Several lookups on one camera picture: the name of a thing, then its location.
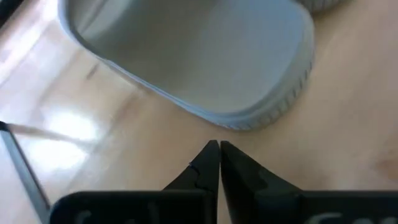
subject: wood grain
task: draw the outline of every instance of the wood grain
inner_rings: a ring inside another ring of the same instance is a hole
[[[161,189],[210,139],[303,189],[398,189],[398,1],[316,15],[308,87],[250,132],[210,124],[111,70],[65,36],[53,2],[32,1],[0,35],[0,119],[14,124],[52,202],[77,190]],[[0,154],[0,222],[37,223],[3,145]]]

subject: wooden floor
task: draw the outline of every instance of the wooden floor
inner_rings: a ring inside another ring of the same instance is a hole
[[[303,189],[398,189],[398,1],[315,16],[317,58],[294,107],[266,129],[210,124],[74,44],[57,2],[29,1],[0,35],[0,120],[52,202],[77,190],[155,190],[209,139]],[[0,142],[0,223],[38,223]],[[220,223],[229,223],[220,192]]]

